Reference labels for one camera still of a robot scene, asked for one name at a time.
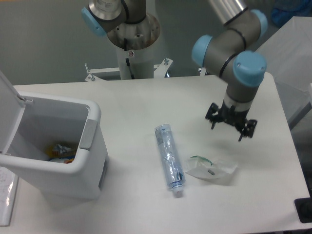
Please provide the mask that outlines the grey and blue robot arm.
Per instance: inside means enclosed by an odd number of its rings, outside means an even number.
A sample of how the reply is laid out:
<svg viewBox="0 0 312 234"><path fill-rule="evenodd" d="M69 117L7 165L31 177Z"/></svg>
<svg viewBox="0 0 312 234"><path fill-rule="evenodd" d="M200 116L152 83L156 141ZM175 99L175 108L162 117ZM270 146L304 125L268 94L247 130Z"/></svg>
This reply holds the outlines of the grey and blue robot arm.
<svg viewBox="0 0 312 234"><path fill-rule="evenodd" d="M192 60L227 83L221 106L211 104L205 118L224 122L240 137L253 137L257 125L247 114L263 81L267 63L248 47L267 30L266 16L250 10L242 0L212 0L210 5L226 30L218 37L201 36L192 48ZM115 46L122 79L154 78L151 48L160 35L158 20L144 0L91 0L81 11L89 29Z"/></svg>

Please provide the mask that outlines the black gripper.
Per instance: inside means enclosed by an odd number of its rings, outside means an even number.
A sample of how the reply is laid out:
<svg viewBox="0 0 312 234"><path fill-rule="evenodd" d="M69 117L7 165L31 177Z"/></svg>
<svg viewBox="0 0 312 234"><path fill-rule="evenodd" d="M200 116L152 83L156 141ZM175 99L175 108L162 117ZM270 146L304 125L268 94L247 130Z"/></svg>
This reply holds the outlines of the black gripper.
<svg viewBox="0 0 312 234"><path fill-rule="evenodd" d="M235 102L232 99L224 99L221 108L214 102L210 105L205 119L211 123L212 130L220 122L239 129L238 141L240 142L243 138L252 138L257 125L256 119L246 120L248 111L248 102Z"/></svg>

